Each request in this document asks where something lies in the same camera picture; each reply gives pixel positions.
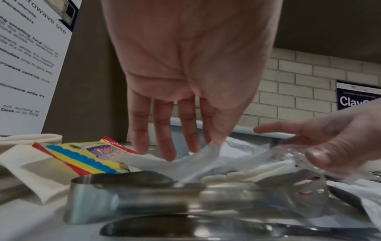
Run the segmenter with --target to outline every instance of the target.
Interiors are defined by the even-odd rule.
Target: hand
[[[146,153],[154,103],[159,149],[175,159],[174,101],[190,151],[200,149],[195,95],[207,142],[222,144],[252,102],[272,49],[281,0],[103,1],[126,74],[131,141]]]
[[[256,133],[295,134],[285,144],[309,145],[306,157],[329,171],[353,170],[381,159],[381,99],[306,121],[281,121],[254,128]]]

